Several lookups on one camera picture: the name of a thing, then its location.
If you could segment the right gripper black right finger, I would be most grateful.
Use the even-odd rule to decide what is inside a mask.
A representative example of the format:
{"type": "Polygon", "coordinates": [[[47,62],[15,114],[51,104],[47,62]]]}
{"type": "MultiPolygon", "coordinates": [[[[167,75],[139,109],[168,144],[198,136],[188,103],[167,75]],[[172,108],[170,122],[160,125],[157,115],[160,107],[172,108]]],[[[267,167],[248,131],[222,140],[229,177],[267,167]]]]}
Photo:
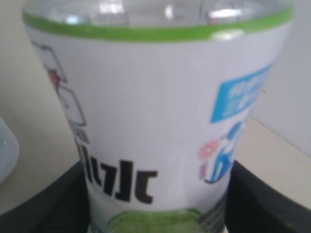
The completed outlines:
{"type": "Polygon", "coordinates": [[[311,211],[234,162],[225,225],[230,233],[309,233],[311,211]]]}

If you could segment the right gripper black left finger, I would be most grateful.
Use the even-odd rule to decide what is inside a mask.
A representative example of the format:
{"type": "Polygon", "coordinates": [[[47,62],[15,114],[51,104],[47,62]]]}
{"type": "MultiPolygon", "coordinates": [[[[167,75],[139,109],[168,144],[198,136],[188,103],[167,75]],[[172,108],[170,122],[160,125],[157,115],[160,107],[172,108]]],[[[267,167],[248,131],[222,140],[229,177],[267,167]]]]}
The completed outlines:
{"type": "Polygon", "coordinates": [[[80,162],[46,189],[0,216],[2,233],[86,233],[89,224],[85,175],[80,162]]]}

